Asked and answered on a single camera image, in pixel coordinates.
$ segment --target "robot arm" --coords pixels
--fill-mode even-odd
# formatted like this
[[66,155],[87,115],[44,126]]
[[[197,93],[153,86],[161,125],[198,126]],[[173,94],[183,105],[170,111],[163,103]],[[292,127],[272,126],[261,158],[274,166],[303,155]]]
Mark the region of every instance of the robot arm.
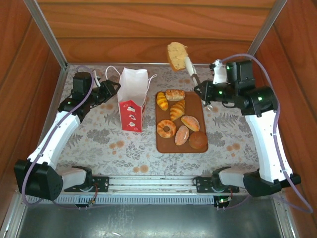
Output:
[[[43,149],[44,151],[32,169],[30,176],[27,178],[25,188],[27,195],[53,201],[64,189],[75,185],[82,185],[83,187],[92,185],[91,169],[72,167],[61,174],[55,171],[63,148],[86,114],[92,107],[108,101],[120,88],[120,84],[118,83],[110,80],[103,81],[97,84],[99,87],[93,89],[87,100],[79,106],[89,93],[91,84],[92,78],[90,73],[78,72],[74,75],[73,89],[71,90],[72,97],[66,98],[59,105],[56,119],[45,138],[27,160],[18,160],[14,165],[14,172],[20,192],[22,191],[22,184],[28,169]],[[54,129],[55,132],[51,139],[49,139],[49,135]]]
[[[281,191],[283,187],[290,186],[282,171],[272,135],[277,100],[271,88],[255,87],[252,73],[252,63],[249,60],[227,63],[226,80],[223,72],[215,76],[219,83],[204,81],[195,87],[194,91],[201,97],[204,104],[211,102],[233,103],[234,107],[241,110],[251,129],[259,156],[260,168],[252,173],[247,173],[237,168],[225,167],[212,173],[212,187],[223,190],[228,185],[245,188],[253,196],[271,195]],[[277,130],[278,145],[285,165],[285,171],[294,184],[299,184],[301,178],[294,174],[290,168]]]

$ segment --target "floral tablecloth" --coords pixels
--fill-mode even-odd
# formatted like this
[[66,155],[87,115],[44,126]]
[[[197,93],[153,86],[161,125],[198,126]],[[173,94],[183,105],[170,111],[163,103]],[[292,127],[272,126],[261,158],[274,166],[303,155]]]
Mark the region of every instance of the floral tablecloth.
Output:
[[[107,66],[88,66],[96,69],[105,80]],[[77,71],[72,65],[62,99],[70,94],[72,78]],[[122,72],[123,66],[116,67]],[[205,153],[162,154],[156,149],[155,94],[166,89],[192,91],[194,84],[186,71],[173,72],[169,67],[128,66],[148,70],[151,81],[143,132],[122,131],[117,97],[111,98],[86,115],[73,133],[58,161],[57,170],[73,165],[89,167],[102,175],[209,175],[214,169],[237,166],[248,171],[259,167],[255,143],[248,124],[238,109],[227,109],[213,103],[213,110],[204,108],[209,149]],[[208,68],[197,68],[201,81],[212,78]],[[118,82],[118,74],[108,70],[108,78]]]

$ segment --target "red and white paper bag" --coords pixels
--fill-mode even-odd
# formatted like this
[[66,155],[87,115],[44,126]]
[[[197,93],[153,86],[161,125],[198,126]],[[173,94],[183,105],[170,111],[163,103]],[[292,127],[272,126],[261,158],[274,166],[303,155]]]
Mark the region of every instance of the red and white paper bag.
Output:
[[146,96],[150,86],[146,69],[124,68],[117,93],[122,130],[142,132]]

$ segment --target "white paper handle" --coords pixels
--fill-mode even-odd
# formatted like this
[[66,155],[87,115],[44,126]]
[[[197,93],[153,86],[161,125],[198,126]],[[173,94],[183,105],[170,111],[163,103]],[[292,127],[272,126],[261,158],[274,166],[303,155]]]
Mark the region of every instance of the white paper handle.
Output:
[[120,79],[121,79],[121,74],[119,73],[119,71],[114,67],[114,66],[112,66],[112,65],[110,65],[110,66],[108,66],[107,68],[106,68],[106,70],[105,70],[105,76],[106,76],[106,79],[108,80],[108,76],[107,76],[107,72],[108,72],[108,69],[109,68],[114,68],[114,70],[119,74],[119,81],[120,81]]
[[149,78],[149,81],[148,81],[148,88],[147,88],[147,91],[145,92],[145,97],[144,97],[144,101],[143,101],[143,104],[147,98],[147,93],[148,93],[148,90],[149,90],[149,87],[150,87],[150,82],[153,78],[155,78],[157,76],[157,74],[154,74],[151,78]]

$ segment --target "wooden enclosure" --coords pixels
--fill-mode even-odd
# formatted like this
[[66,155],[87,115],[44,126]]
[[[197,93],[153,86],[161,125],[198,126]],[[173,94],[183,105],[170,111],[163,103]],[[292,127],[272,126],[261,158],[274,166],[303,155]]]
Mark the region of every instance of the wooden enclosure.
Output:
[[159,63],[173,41],[196,63],[246,52],[274,2],[39,0],[69,62]]
[[[271,76],[281,102],[279,127],[288,161],[301,175],[297,186],[317,209],[317,8],[316,1],[289,0],[256,57]],[[264,75],[257,79],[267,84]],[[289,200],[305,207],[293,189]],[[317,234],[317,216],[292,209],[301,237]]]
[[23,1],[0,4],[0,224],[16,190],[13,165],[39,141],[60,73]]
[[[245,53],[275,0],[38,0],[68,62],[167,62],[166,45],[188,46],[194,63]],[[60,66],[20,0],[0,3],[0,222],[16,189],[13,165],[38,143]],[[317,1],[289,0],[256,57],[281,102],[284,149],[298,187],[317,209]],[[267,84],[255,65],[257,84]],[[291,190],[289,200],[301,205]],[[316,214],[293,210],[301,237]]]

